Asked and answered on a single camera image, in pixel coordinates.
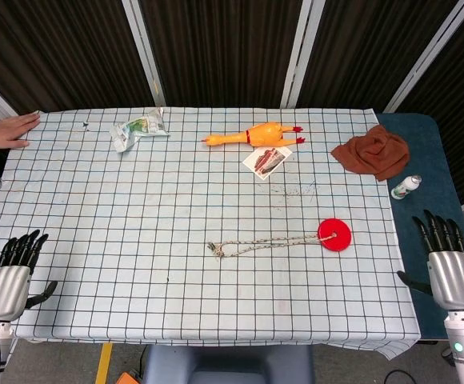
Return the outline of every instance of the blue cloth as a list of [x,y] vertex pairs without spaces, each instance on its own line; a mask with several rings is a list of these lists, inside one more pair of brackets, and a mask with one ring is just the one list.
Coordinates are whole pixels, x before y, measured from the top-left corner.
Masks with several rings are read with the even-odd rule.
[[[452,218],[464,236],[464,217],[436,122],[423,114],[379,114],[385,128],[406,140],[410,148],[410,162],[399,175],[388,180],[389,190],[406,176],[420,174],[422,184],[403,200],[392,201],[392,212],[399,237],[399,247],[406,272],[413,279],[429,282],[427,252],[422,244],[412,216],[426,222],[423,210],[443,218]],[[415,312],[423,339],[444,339],[447,333],[443,321],[447,312],[436,305],[431,296],[411,290]]]

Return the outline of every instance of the red disc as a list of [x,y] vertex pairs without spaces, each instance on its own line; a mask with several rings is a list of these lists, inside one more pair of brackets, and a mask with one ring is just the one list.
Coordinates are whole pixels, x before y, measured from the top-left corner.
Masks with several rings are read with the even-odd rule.
[[339,252],[351,244],[351,230],[342,220],[328,218],[318,228],[318,238],[327,238],[335,234],[334,238],[322,240],[321,244],[328,250]]

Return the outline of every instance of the crumpled cloth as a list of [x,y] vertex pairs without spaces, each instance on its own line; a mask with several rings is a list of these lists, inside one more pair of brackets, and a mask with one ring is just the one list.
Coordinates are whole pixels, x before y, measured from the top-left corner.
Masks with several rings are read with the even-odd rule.
[[365,136],[355,136],[331,154],[350,172],[373,174],[378,181],[399,174],[410,160],[408,144],[384,126],[373,126]]

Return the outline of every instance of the silver robotic hand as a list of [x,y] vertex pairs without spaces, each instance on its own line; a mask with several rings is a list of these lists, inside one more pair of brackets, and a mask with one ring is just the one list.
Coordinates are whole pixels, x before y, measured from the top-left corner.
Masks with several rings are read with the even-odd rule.
[[5,244],[0,257],[0,373],[10,353],[14,332],[10,322],[27,310],[47,300],[58,282],[50,282],[46,290],[28,298],[31,275],[34,272],[40,250],[48,235],[40,238],[39,230],[25,234],[20,239],[12,238]]
[[449,336],[454,363],[464,384],[464,242],[458,225],[435,217],[428,210],[430,231],[417,217],[413,217],[420,230],[424,245],[429,252],[427,262],[430,283],[416,282],[405,272],[398,271],[400,279],[409,288],[430,294],[436,303],[448,310],[444,325]]

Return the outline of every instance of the string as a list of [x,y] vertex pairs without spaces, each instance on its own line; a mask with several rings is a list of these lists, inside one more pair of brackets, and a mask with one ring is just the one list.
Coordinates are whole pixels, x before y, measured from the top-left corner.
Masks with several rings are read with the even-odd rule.
[[[218,243],[213,243],[213,242],[208,242],[207,243],[207,248],[213,251],[214,255],[217,256],[218,258],[232,258],[235,256],[239,256],[240,254],[244,254],[246,252],[250,252],[252,250],[263,250],[266,248],[277,248],[281,246],[299,246],[302,244],[320,244],[321,242],[324,242],[326,240],[330,240],[331,238],[335,238],[337,234],[333,232],[330,236],[325,237],[325,238],[317,238],[317,241],[315,242],[308,242],[305,239],[307,238],[315,238],[315,234],[308,234],[305,236],[293,236],[290,238],[262,238],[259,240],[252,240],[249,242],[240,242],[236,240],[230,240],[228,242],[218,242]],[[301,242],[294,242],[293,240],[300,240],[303,239]],[[238,252],[234,252],[232,254],[225,254],[223,251],[223,247],[229,244],[260,244],[263,242],[270,242],[270,244],[266,244],[263,246],[249,246],[245,248],[244,250],[239,250]]]

